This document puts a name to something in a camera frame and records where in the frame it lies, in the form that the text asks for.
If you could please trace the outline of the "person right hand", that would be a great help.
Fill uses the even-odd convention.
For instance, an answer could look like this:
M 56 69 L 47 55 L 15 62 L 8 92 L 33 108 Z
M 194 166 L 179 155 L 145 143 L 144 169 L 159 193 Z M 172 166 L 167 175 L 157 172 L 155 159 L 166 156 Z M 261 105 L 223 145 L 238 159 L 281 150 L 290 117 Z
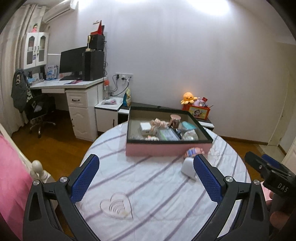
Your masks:
M 264 187 L 263 193 L 266 200 L 267 209 L 269 211 L 270 224 L 274 228 L 281 230 L 290 218 L 290 214 L 284 213 L 280 210 L 276 210 L 277 203 L 276 201 L 274 201 L 274 193 L 271 190 Z

